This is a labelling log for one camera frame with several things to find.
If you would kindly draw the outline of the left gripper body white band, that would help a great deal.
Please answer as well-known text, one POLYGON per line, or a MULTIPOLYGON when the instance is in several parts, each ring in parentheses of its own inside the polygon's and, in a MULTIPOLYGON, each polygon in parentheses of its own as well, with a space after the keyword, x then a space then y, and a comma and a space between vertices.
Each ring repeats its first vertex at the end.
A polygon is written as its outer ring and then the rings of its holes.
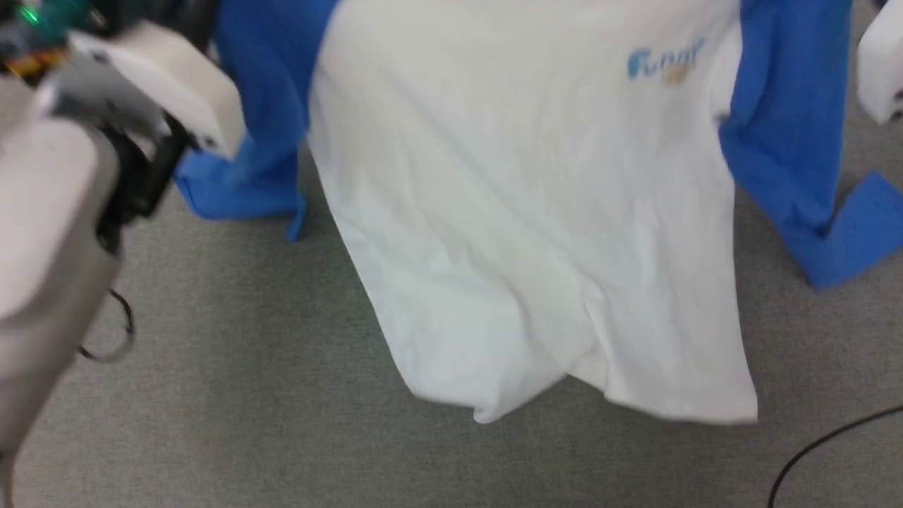
POLYGON ((203 149, 229 160, 238 155, 246 134, 238 88, 183 35, 139 20, 110 39, 75 31, 70 43, 75 52, 107 58, 126 90, 177 119, 203 149))

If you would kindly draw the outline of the grey fabric sofa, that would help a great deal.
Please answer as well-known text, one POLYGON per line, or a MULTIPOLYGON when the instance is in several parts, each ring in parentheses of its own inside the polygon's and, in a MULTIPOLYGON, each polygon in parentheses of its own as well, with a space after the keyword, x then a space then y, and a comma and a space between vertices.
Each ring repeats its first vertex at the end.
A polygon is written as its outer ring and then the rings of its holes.
POLYGON ((813 291, 737 198, 759 421, 681 425, 565 380, 493 424, 413 397, 302 160, 303 240, 169 196, 129 229, 122 363, 81 361, 16 469, 16 508, 765 508, 817 437, 903 403, 903 252, 813 291))

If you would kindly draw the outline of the white shirt with blue sleeves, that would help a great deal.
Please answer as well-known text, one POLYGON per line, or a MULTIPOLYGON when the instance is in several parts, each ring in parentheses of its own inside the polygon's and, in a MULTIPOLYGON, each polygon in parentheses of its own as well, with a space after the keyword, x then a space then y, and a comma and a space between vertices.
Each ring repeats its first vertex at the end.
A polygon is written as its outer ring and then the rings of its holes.
POLYGON ((204 219, 289 215, 298 155, 398 372, 490 423, 574 377, 751 423, 734 192, 817 289, 903 250, 903 192, 841 206, 852 0, 222 0, 246 119, 176 177, 204 219))

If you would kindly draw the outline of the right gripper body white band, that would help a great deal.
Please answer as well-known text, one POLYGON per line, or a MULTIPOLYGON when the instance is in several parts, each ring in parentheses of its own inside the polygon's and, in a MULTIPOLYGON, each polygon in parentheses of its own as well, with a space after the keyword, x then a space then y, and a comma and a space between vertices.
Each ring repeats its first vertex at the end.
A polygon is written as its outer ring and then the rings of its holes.
POLYGON ((903 120, 903 0, 874 0, 877 12, 856 49, 856 95, 878 124, 903 120))

